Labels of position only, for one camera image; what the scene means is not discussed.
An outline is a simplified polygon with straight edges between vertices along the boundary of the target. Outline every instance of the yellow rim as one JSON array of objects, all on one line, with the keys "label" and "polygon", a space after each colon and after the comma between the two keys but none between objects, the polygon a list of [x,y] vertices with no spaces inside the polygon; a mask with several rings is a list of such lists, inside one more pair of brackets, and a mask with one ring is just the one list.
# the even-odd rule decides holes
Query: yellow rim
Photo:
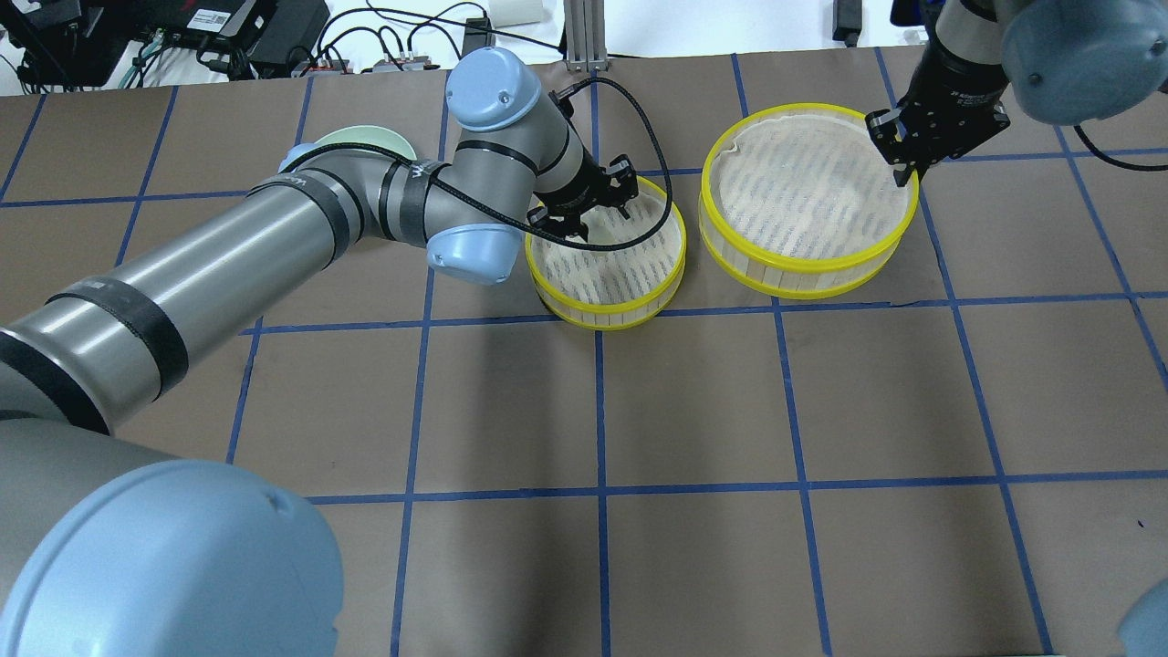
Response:
[{"label": "yellow rim", "polygon": [[[569,323],[569,324],[571,324],[573,326],[579,326],[580,328],[588,328],[589,331],[621,331],[621,330],[625,330],[625,328],[632,328],[634,326],[640,326],[641,324],[645,324],[649,319],[653,319],[654,317],[656,317],[658,314],[660,314],[661,311],[665,310],[673,302],[673,298],[675,296],[677,296],[677,290],[680,290],[680,289],[681,289],[680,285],[677,288],[674,288],[674,290],[672,292],[669,292],[669,297],[665,300],[665,303],[662,303],[660,306],[658,306],[656,310],[654,310],[653,312],[646,314],[645,317],[641,317],[640,319],[634,319],[633,321],[630,321],[628,324],[609,324],[607,326],[600,326],[599,324],[589,324],[588,321],[580,321],[579,319],[576,319],[573,317],[569,317],[566,314],[563,314],[558,310],[556,310],[554,306],[551,306],[550,304],[548,305],[548,309],[550,309],[551,312],[552,312],[552,314],[555,314],[559,319],[563,319],[564,321],[566,321],[566,323]],[[537,295],[540,295],[540,296],[543,296],[543,293],[545,291],[547,290],[544,290],[542,288],[536,288],[536,290],[535,290],[535,292]]]},{"label": "yellow rim", "polygon": [[[648,180],[645,180],[644,178],[640,178],[640,177],[637,178],[637,181],[638,181],[638,184],[645,185],[649,189],[655,191],[658,193],[658,195],[661,196],[661,200],[665,200],[665,191],[662,191],[660,187],[658,187],[656,185],[654,185],[654,184],[649,182]],[[551,282],[548,281],[543,276],[543,274],[540,272],[540,268],[536,265],[536,262],[535,262],[535,254],[531,251],[531,243],[533,243],[534,237],[531,236],[530,233],[528,233],[527,234],[527,240],[524,240],[524,242],[523,242],[523,251],[527,255],[527,267],[528,267],[528,269],[531,270],[531,278],[535,279],[536,288],[540,291],[547,292],[548,295],[550,295],[552,299],[556,299],[557,302],[564,304],[565,306],[568,306],[568,307],[570,307],[572,310],[578,310],[580,312],[592,312],[592,313],[596,313],[596,314],[617,314],[617,313],[620,313],[620,312],[632,312],[634,310],[645,307],[651,302],[653,302],[653,299],[660,297],[662,292],[665,292],[666,290],[668,290],[669,285],[672,285],[673,282],[676,281],[679,276],[681,276],[681,271],[682,271],[682,269],[684,269],[683,265],[684,265],[684,262],[686,262],[686,240],[687,240],[687,236],[686,236],[686,222],[683,221],[683,219],[681,216],[681,210],[677,209],[677,203],[672,203],[672,208],[673,208],[672,213],[673,213],[673,215],[677,220],[677,230],[681,233],[681,251],[677,254],[677,263],[674,265],[673,271],[669,272],[669,276],[666,276],[665,282],[661,283],[661,284],[659,284],[656,288],[653,288],[652,290],[649,290],[649,292],[646,293],[645,296],[642,296],[640,298],[637,298],[637,299],[633,299],[631,302],[624,302],[624,303],[619,303],[619,304],[607,304],[607,305],[606,304],[590,304],[590,303],[585,303],[585,302],[582,302],[579,299],[573,299],[573,298],[569,297],[568,295],[565,295],[565,293],[561,292],[559,290],[557,290],[551,284]],[[572,321],[572,324],[576,324],[577,326],[582,325],[582,324],[576,323],[576,321]]]},{"label": "yellow rim", "polygon": [[827,290],[811,290],[811,291],[787,290],[786,288],[779,288],[777,285],[767,285],[766,283],[763,283],[760,281],[755,281],[753,278],[745,276],[744,274],[738,271],[732,264],[726,262],[725,258],[722,257],[722,254],[719,254],[717,249],[714,248],[714,244],[710,243],[710,238],[705,234],[704,229],[698,227],[698,231],[702,235],[702,242],[705,244],[705,250],[709,251],[711,256],[714,256],[714,262],[718,263],[718,267],[721,267],[735,281],[742,283],[743,285],[750,288],[751,290],[757,290],[759,292],[763,292],[764,295],[770,295],[772,297],[783,297],[786,299],[800,299],[800,300],[826,299],[827,297],[834,297],[855,290],[856,288],[871,281],[877,274],[880,274],[882,269],[884,269],[884,264],[888,264],[888,261],[885,261],[884,264],[881,264],[872,271],[864,274],[858,279],[853,281],[850,283],[844,283],[843,285],[839,285],[836,288],[828,288]]},{"label": "yellow rim", "polygon": [[714,147],[710,148],[708,155],[705,155],[705,165],[702,167],[702,185],[701,185],[701,199],[700,203],[705,209],[707,215],[710,217],[710,223],[714,228],[734,245],[735,249],[742,251],[752,260],[759,261],[764,264],[771,267],[777,267],[787,271],[793,271],[795,274],[822,274],[826,271],[839,271],[841,269],[848,269],[849,267],[855,267],[857,264],[868,262],[874,257],[878,256],[882,251],[888,249],[890,245],[895,244],[909,228],[909,223],[912,222],[912,217],[917,214],[917,202],[920,195],[920,182],[917,178],[917,173],[912,174],[912,194],[909,198],[909,208],[904,213],[904,219],[901,223],[888,234],[883,240],[876,242],[871,247],[855,254],[839,256],[834,258],[823,260],[807,260],[797,258],[791,256],[785,256],[781,254],[776,254],[751,243],[745,237],[735,231],[734,228],[726,223],[725,219],[722,217],[722,213],[718,212],[717,206],[714,205],[714,194],[710,187],[710,168],[714,165],[714,160],[718,153],[722,152],[722,145],[729,139],[732,139],[743,127],[757,123],[771,115],[780,112],[791,112],[794,110],[826,110],[832,112],[842,113],[853,118],[858,118],[861,122],[864,119],[864,115],[848,109],[841,108],[839,105],[829,105],[827,103],[792,103],[788,105],[779,105],[777,108],[771,108],[750,115],[749,117],[739,120],[738,123],[730,126],[729,130],[718,137],[718,140],[714,143]]}]

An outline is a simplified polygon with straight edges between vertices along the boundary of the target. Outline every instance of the blue grid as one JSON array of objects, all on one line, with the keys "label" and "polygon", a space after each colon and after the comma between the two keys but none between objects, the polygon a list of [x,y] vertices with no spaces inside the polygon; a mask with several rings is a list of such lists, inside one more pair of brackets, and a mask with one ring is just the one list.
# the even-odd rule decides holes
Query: blue grid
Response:
[{"label": "blue grid", "polygon": [[[875,49],[875,56],[880,65],[880,70],[883,77],[885,90],[889,94],[889,101],[895,103],[895,96],[892,94],[892,88],[890,78],[888,76],[888,70],[884,63],[883,55],[881,50]],[[741,69],[738,65],[737,55],[731,55],[730,57],[732,71],[735,75],[735,83],[738,91],[738,101],[743,112],[746,116],[749,112],[746,90],[742,82]],[[186,193],[186,194],[146,194],[146,188],[150,182],[151,173],[157,161],[159,150],[161,147],[162,140],[166,134],[166,127],[168,125],[172,110],[176,102],[179,95],[179,88],[174,88],[171,94],[171,98],[167,105],[166,115],[164,116],[162,123],[159,127],[158,137],[151,154],[150,162],[146,168],[146,173],[142,179],[142,184],[139,188],[139,193],[133,196],[103,196],[103,198],[82,198],[82,199],[56,199],[56,200],[43,200],[43,201],[5,201],[5,194],[8,191],[9,185],[15,175],[15,172],[20,165],[21,157],[32,138],[37,119],[40,118],[47,96],[42,96],[36,105],[36,109],[29,120],[28,127],[25,131],[21,144],[16,151],[12,166],[9,167],[7,174],[5,175],[4,184],[0,186],[0,208],[19,208],[19,207],[41,207],[41,206],[64,206],[64,205],[91,205],[91,203],[109,203],[109,202],[133,202],[134,208],[132,210],[130,221],[127,222],[125,235],[123,238],[121,247],[117,261],[120,263],[125,256],[126,245],[132,236],[135,219],[138,212],[144,202],[151,201],[167,201],[167,200],[180,200],[180,199],[204,199],[204,198],[224,198],[224,196],[242,196],[246,194],[246,191],[227,191],[227,192],[209,192],[209,193]],[[301,108],[301,115],[296,133],[296,143],[303,139],[304,125],[307,118],[308,108],[312,98],[312,79],[307,81],[305,88],[305,97]],[[591,103],[592,103],[592,147],[593,153],[599,158],[599,140],[600,140],[600,122],[599,122],[599,108],[596,89],[591,90]],[[442,118],[442,133],[439,143],[439,159],[444,158],[446,150],[446,130],[447,130],[447,116],[445,106],[443,108]],[[318,505],[334,505],[334,504],[402,504],[403,505],[403,520],[402,520],[402,541],[399,546],[399,560],[398,560],[398,573],[395,587],[395,601],[392,610],[392,629],[391,629],[391,648],[390,652],[394,657],[397,657],[399,651],[399,636],[401,636],[401,621],[402,611],[404,607],[405,597],[405,578],[408,570],[408,556],[409,556],[409,537],[411,528],[412,518],[412,504],[415,502],[460,502],[460,500],[477,500],[477,499],[533,499],[533,498],[571,498],[571,497],[596,497],[598,502],[598,539],[599,539],[599,572],[600,572],[600,627],[602,627],[602,652],[605,657],[611,655],[611,618],[610,618],[610,600],[609,600],[609,553],[607,553],[607,498],[613,496],[640,496],[640,495],[691,495],[691,493],[736,493],[736,492],[798,492],[800,495],[800,502],[804,511],[805,520],[805,533],[807,538],[807,549],[809,568],[812,573],[813,589],[815,595],[815,607],[816,614],[820,623],[820,635],[821,643],[826,655],[832,653],[830,646],[830,632],[829,622],[827,617],[826,603],[823,600],[822,581],[819,572],[819,555],[815,545],[814,534],[814,518],[811,507],[811,491],[821,490],[864,490],[864,489],[888,489],[888,487],[934,487],[934,486],[990,486],[996,485],[1002,495],[1004,511],[1010,525],[1010,532],[1015,542],[1015,548],[1017,552],[1020,568],[1022,569],[1023,580],[1026,582],[1027,593],[1031,604],[1031,609],[1035,617],[1036,629],[1042,642],[1043,650],[1047,653],[1052,653],[1052,644],[1048,628],[1045,625],[1044,615],[1042,610],[1041,600],[1037,593],[1037,588],[1034,581],[1033,573],[1030,570],[1029,560],[1026,552],[1026,545],[1022,535],[1022,530],[1020,527],[1017,514],[1014,509],[1013,499],[1010,496],[1010,485],[1016,484],[1041,484],[1041,483],[1057,483],[1057,482],[1107,482],[1107,480],[1148,480],[1148,479],[1168,479],[1168,470],[1126,470],[1126,471],[1093,471],[1093,472],[1044,472],[1044,473],[1007,473],[1002,465],[1001,455],[997,450],[996,440],[993,431],[993,424],[989,417],[989,413],[985,402],[985,397],[981,389],[980,379],[978,376],[976,365],[974,361],[974,355],[968,343],[968,338],[965,331],[964,321],[961,318],[961,309],[965,306],[976,306],[976,305],[999,305],[999,304],[1043,304],[1043,303],[1084,303],[1084,302],[1099,302],[1099,300],[1127,300],[1131,304],[1134,318],[1141,330],[1145,341],[1147,343],[1149,355],[1153,358],[1157,372],[1162,379],[1164,388],[1168,389],[1168,368],[1164,366],[1162,358],[1162,352],[1159,350],[1147,321],[1143,318],[1142,310],[1140,307],[1140,299],[1162,299],[1168,298],[1168,291],[1163,290],[1150,290],[1150,291],[1134,291],[1132,290],[1120,260],[1111,244],[1107,236],[1105,227],[1099,219],[1098,212],[1091,199],[1090,192],[1083,177],[1078,170],[1077,161],[1079,158],[1090,158],[1091,153],[1085,151],[1072,151],[1068,145],[1065,136],[1061,130],[1055,129],[1056,136],[1058,137],[1059,144],[1062,146],[1062,152],[1058,153],[1022,153],[1022,154],[1001,154],[1001,155],[967,155],[959,162],[975,162],[975,161],[996,161],[996,160],[1036,160],[1036,159],[1064,159],[1071,168],[1075,177],[1076,184],[1078,185],[1079,192],[1083,196],[1083,201],[1087,207],[1091,215],[1092,222],[1099,234],[1104,247],[1108,254],[1112,262],[1112,267],[1119,278],[1122,292],[1115,293],[1093,293],[1093,295],[1051,295],[1051,296],[1016,296],[1016,297],[988,297],[988,298],[958,298],[953,291],[953,285],[950,279],[948,269],[945,264],[945,256],[941,249],[940,240],[933,222],[932,213],[929,207],[927,199],[924,192],[922,192],[922,213],[925,220],[926,228],[929,230],[930,240],[932,241],[939,270],[945,286],[946,298],[944,299],[924,299],[909,304],[890,304],[887,302],[876,303],[813,303],[813,304],[781,304],[778,299],[772,300],[770,305],[762,306],[726,306],[726,307],[704,307],[704,309],[667,309],[661,313],[662,317],[688,317],[688,316],[728,316],[728,314],[743,314],[743,313],[772,313],[774,318],[776,333],[778,339],[778,355],[780,366],[783,368],[784,376],[784,394],[786,395],[788,419],[792,433],[792,449],[795,456],[797,466],[797,480],[784,480],[784,482],[742,482],[742,483],[723,483],[723,484],[676,484],[676,485],[627,485],[627,486],[610,486],[607,485],[606,478],[606,454],[605,454],[605,413],[604,413],[604,336],[600,332],[595,334],[595,350],[596,350],[596,404],[597,404],[597,485],[585,486],[585,487],[548,487],[548,489],[516,489],[516,490],[478,490],[478,491],[447,491],[447,492],[415,492],[413,482],[417,473],[417,456],[418,456],[418,441],[420,435],[420,422],[422,422],[422,404],[423,404],[423,393],[425,387],[425,367],[426,367],[426,355],[429,345],[429,332],[431,327],[436,326],[471,326],[471,325],[491,325],[491,324],[522,324],[522,323],[542,323],[542,321],[557,321],[558,318],[551,314],[538,314],[538,316],[517,316],[517,317],[491,317],[491,318],[460,318],[460,319],[432,319],[431,307],[433,300],[433,272],[429,271],[426,277],[426,292],[425,292],[425,305],[423,311],[423,318],[416,321],[387,321],[387,323],[349,323],[349,324],[310,324],[310,325],[277,325],[277,326],[265,326],[263,318],[258,318],[255,325],[241,332],[242,336],[248,336],[251,338],[251,345],[249,350],[249,355],[246,365],[243,372],[239,385],[239,396],[236,407],[236,413],[232,422],[231,436],[228,448],[228,454],[225,461],[228,463],[234,462],[236,449],[239,438],[239,428],[242,426],[248,392],[251,382],[251,374],[255,366],[256,354],[259,348],[260,338],[267,333],[293,333],[293,332],[318,332],[318,331],[361,331],[361,330],[395,330],[395,328],[420,328],[422,337],[418,347],[418,371],[417,381],[415,388],[415,408],[413,408],[413,421],[411,426],[410,435],[410,457],[408,465],[406,476],[406,490],[402,493],[369,493],[369,495],[342,495],[342,496],[318,496],[310,497],[308,499],[313,504]],[[1140,155],[1140,154],[1168,154],[1168,148],[1134,148],[1134,150],[1118,150],[1114,151],[1119,155]],[[661,171],[645,171],[644,175],[660,175]],[[673,175],[696,175],[700,174],[701,170],[697,168],[677,168],[670,170]],[[982,426],[986,433],[987,448],[989,449],[990,457],[994,464],[993,476],[969,476],[969,477],[918,477],[918,478],[887,478],[887,479],[836,479],[836,480],[812,480],[808,479],[806,473],[806,466],[802,459],[801,442],[799,435],[798,424],[798,410],[797,400],[794,396],[794,389],[791,381],[791,369],[786,347],[784,319],[783,316],[790,312],[833,312],[833,311],[858,311],[858,310],[870,310],[870,309],[890,309],[890,307],[950,307],[954,325],[958,331],[958,337],[961,344],[961,350],[966,360],[966,365],[969,372],[971,383],[973,385],[974,395],[978,403],[978,409],[981,415]]]}]

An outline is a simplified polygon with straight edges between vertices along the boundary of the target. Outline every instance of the sticker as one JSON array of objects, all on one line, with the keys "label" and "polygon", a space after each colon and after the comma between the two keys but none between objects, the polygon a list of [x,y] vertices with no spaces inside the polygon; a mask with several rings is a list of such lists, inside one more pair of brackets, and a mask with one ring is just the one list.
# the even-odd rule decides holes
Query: sticker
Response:
[{"label": "sticker", "polygon": [[187,23],[187,29],[201,29],[203,32],[214,32],[223,29],[227,25],[228,19],[231,14],[227,12],[213,12],[210,9],[199,9],[195,15]]}]

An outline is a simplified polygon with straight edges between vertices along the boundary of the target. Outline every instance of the round basket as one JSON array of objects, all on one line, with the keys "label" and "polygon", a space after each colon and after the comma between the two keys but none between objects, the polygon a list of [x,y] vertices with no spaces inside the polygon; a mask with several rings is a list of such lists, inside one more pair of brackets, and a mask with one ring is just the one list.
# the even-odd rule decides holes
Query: round basket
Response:
[{"label": "round basket", "polygon": [[760,292],[819,299],[853,290],[892,256],[917,212],[860,112],[820,103],[763,110],[714,144],[702,168],[702,241]]},{"label": "round basket", "polygon": [[[644,178],[640,194],[626,205],[631,219],[597,207],[582,220],[595,243],[616,243],[644,234],[661,219],[665,192]],[[648,321],[669,304],[686,267],[686,226],[677,206],[661,230],[620,251],[582,251],[527,236],[527,264],[540,298],[565,321],[597,331]]]}]

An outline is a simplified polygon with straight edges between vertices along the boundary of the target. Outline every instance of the black band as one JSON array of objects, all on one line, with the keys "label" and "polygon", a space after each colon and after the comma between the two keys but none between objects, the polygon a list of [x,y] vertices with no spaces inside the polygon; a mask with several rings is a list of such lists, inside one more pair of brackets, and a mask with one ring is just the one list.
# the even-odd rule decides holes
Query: black band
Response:
[{"label": "black band", "polygon": [[992,7],[982,7],[978,4],[978,0],[961,0],[961,6],[979,19],[987,20],[992,23],[997,22],[997,12],[995,12]]},{"label": "black band", "polygon": [[65,291],[53,295],[46,303],[75,298],[89,302],[110,313],[127,331],[146,345],[158,366],[159,390],[154,399],[179,385],[190,367],[187,343],[153,299],[128,283],[106,276],[78,281]]},{"label": "black band", "polygon": [[394,231],[389,229],[389,186],[394,184],[394,177],[397,175],[399,168],[402,168],[402,162],[397,160],[389,165],[389,171],[381,179],[381,192],[377,194],[377,223],[381,224],[381,231],[384,233],[387,240],[397,240],[394,237]]},{"label": "black band", "polygon": [[336,198],[336,192],[333,192],[332,187],[315,178],[301,175],[299,172],[281,173],[260,182],[251,192],[248,192],[248,195],[250,196],[269,187],[288,187],[296,189],[308,196],[312,202],[317,203],[320,212],[325,213],[325,219],[333,229],[333,257],[325,267],[333,264],[336,258],[345,255],[345,250],[349,248],[349,219],[345,216],[345,208],[341,206],[341,200]]},{"label": "black band", "polygon": [[517,161],[519,164],[526,166],[527,168],[531,170],[531,173],[536,175],[540,174],[540,167],[535,166],[535,162],[531,161],[531,158],[524,155],[523,153],[520,153],[515,148],[503,146],[502,144],[495,144],[494,141],[482,141],[481,139],[467,139],[460,143],[458,147],[454,148],[454,151],[458,152],[458,151],[464,151],[466,148],[474,148],[477,151],[491,151],[492,153],[499,153],[500,155],[505,158],[510,158]]},{"label": "black band", "polygon": [[0,410],[0,422],[5,420],[35,420],[36,416],[23,410]]},{"label": "black band", "polygon": [[0,362],[12,367],[36,386],[36,389],[44,393],[74,427],[110,435],[110,427],[97,410],[93,400],[89,399],[68,372],[41,352],[2,331],[0,331]]},{"label": "black band", "polygon": [[572,129],[571,126],[566,126],[566,129],[564,130],[564,146],[563,148],[559,148],[559,154],[556,155],[556,159],[551,160],[551,164],[535,172],[535,174],[543,175],[544,173],[548,173],[549,171],[556,168],[556,165],[559,164],[559,160],[564,159],[564,154],[568,153],[568,145],[571,143],[572,143]]},{"label": "black band", "polygon": [[322,168],[308,166],[297,171],[315,171],[321,175],[328,177],[329,180],[336,182],[338,185],[341,186],[342,189],[345,189],[345,192],[349,195],[349,198],[353,199],[353,206],[357,208],[357,219],[361,220],[361,222],[357,224],[357,238],[353,241],[354,243],[360,242],[361,237],[364,237],[364,222],[366,222],[364,206],[361,203],[361,199],[357,196],[357,193],[353,189],[353,186],[346,182],[340,175],[336,175],[335,173],[331,171],[325,171]]},{"label": "black band", "polygon": [[418,160],[410,165],[397,213],[404,242],[424,247],[430,238],[425,224],[426,195],[433,185],[433,175],[446,166],[450,165],[436,160]]}]

